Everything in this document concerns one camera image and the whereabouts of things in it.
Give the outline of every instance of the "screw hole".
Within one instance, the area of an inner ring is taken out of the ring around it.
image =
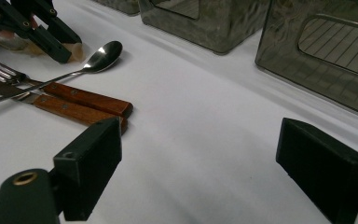
[[[63,156],[68,159],[72,159],[76,156],[75,152],[65,152],[63,153]]]
[[[24,173],[16,176],[13,180],[13,184],[16,186],[23,186],[33,182],[37,178],[36,172]]]

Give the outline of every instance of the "fork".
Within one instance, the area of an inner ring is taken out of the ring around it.
[[[26,74],[10,68],[3,63],[0,63],[0,81],[5,82],[8,85],[24,83],[34,86],[42,83],[29,78]],[[62,98],[65,101],[101,110],[124,118],[128,118],[133,110],[133,106],[130,102],[90,91],[83,91],[56,82],[50,83],[40,90],[58,98]]]

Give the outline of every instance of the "black plastic bracket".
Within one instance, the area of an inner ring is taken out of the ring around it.
[[[0,188],[0,224],[87,220],[121,161],[117,118],[96,122],[54,157],[54,169],[31,169]]]
[[[358,214],[358,152],[308,123],[283,119],[276,161],[332,223]]]

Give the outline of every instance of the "gray mesh container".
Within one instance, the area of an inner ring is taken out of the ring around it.
[[[138,0],[92,0],[103,6],[124,12],[130,16],[139,14]]]
[[[227,54],[264,24],[269,0],[139,0],[144,24]]]
[[[358,0],[271,0],[255,62],[358,112]]]

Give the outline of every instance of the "white tablecloth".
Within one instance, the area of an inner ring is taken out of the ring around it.
[[[139,15],[89,0],[54,5],[88,56],[111,40],[124,46],[116,66],[63,83],[134,105],[123,160],[89,224],[329,223],[275,161],[282,118],[358,151],[358,115],[258,69],[261,31],[217,56]],[[82,67],[1,48],[0,61],[38,80]],[[22,170],[50,170],[53,156],[86,128],[31,105],[0,103],[0,184]]]

